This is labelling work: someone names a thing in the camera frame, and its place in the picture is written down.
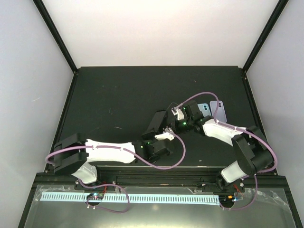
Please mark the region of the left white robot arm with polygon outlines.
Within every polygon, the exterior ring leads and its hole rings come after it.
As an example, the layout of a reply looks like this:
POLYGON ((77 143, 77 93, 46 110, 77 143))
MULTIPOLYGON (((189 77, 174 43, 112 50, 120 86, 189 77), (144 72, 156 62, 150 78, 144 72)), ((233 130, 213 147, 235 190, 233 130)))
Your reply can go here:
POLYGON ((96 190, 102 184, 102 178, 97 174, 98 162, 131 164, 141 157, 154 163, 161 156, 171 154, 173 139, 172 134, 162 133, 143 141, 105 143, 87 139, 85 134, 75 133, 55 145, 55 151, 79 148, 54 155, 54 172, 57 175, 73 175, 90 189, 96 190))

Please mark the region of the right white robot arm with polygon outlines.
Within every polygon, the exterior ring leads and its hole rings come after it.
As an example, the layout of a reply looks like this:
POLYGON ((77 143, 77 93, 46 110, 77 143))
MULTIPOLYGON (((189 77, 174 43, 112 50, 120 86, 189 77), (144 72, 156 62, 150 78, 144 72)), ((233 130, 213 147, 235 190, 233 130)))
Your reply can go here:
POLYGON ((193 100, 171 111, 175 116, 176 133, 193 130, 232 146, 236 160, 217 175, 215 185, 219 191, 228 191, 235 181, 264 172, 275 164, 275 156, 259 128, 238 128, 205 116, 193 100))

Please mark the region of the black cased phone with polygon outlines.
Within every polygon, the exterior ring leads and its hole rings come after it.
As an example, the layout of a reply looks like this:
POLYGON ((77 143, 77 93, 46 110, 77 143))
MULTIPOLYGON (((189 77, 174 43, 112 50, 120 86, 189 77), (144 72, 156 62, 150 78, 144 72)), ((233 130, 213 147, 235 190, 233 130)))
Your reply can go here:
POLYGON ((155 132, 156 135, 162 133, 163 128, 165 127, 167 121, 167 111, 157 111, 150 124, 148 125, 148 128, 145 132, 155 132))

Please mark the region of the light blue cased phone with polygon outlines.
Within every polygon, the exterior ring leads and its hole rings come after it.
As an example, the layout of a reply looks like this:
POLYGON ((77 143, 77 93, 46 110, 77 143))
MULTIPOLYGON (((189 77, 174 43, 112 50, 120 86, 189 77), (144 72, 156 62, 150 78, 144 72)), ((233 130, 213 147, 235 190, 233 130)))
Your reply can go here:
POLYGON ((198 108, 202 112, 204 117, 212 116, 210 109, 209 109, 209 105, 207 103, 198 104, 198 108))

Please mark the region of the lilac phone case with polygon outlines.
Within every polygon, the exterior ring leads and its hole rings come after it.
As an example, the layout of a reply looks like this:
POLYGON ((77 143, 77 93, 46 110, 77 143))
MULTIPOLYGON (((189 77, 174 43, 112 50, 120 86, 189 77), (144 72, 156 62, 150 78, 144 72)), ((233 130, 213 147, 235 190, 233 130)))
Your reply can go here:
POLYGON ((222 101, 214 100, 209 102, 209 107, 211 110, 212 116, 215 116, 220 122, 226 123, 227 117, 225 113, 225 108, 222 101))

